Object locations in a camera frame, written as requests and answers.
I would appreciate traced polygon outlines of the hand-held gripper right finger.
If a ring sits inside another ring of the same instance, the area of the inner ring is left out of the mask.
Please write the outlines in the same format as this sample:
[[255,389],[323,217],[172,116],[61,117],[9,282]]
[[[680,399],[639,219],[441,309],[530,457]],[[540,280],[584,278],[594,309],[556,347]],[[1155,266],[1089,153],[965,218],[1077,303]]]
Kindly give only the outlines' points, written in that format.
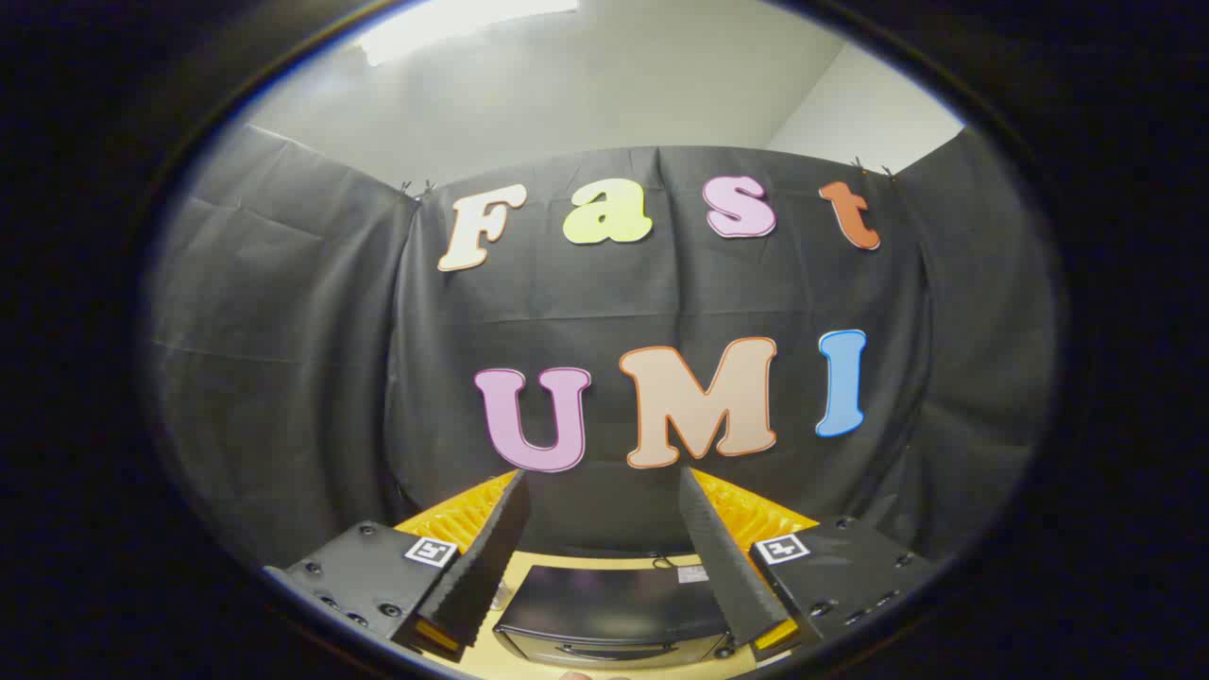
[[681,469],[677,499],[731,638],[760,664],[832,650],[936,571],[869,521],[809,519],[701,469]]

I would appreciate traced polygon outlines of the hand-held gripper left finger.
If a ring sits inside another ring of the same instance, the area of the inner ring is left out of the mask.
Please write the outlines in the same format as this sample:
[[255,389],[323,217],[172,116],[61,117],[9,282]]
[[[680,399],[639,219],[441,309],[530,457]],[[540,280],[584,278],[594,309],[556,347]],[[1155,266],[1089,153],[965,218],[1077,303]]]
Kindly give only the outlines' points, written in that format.
[[264,576],[329,628],[391,655],[457,662],[476,642],[528,515],[528,482],[510,469],[397,528],[357,521]]

